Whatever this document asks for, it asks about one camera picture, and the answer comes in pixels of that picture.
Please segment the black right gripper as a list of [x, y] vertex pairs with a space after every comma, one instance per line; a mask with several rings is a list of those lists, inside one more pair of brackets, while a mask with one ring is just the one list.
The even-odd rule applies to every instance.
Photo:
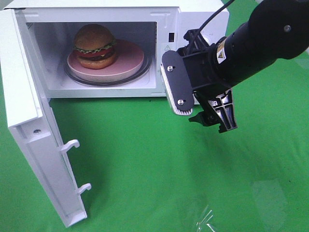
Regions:
[[203, 109], [189, 121], [204, 127], [219, 124], [219, 133], [236, 129], [231, 88], [241, 82], [241, 38], [223, 37], [218, 43], [209, 45], [197, 31], [188, 30], [183, 36], [188, 45], [178, 49], [194, 96]]

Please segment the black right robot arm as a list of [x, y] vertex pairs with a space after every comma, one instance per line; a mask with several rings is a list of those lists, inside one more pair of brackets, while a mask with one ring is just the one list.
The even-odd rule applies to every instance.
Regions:
[[178, 49], [193, 94], [202, 111], [190, 122], [219, 125], [220, 132], [236, 128], [232, 87], [272, 65], [292, 59], [309, 45], [309, 3], [306, 0], [264, 0], [247, 22], [217, 43], [208, 44], [200, 29], [184, 35], [188, 45]]

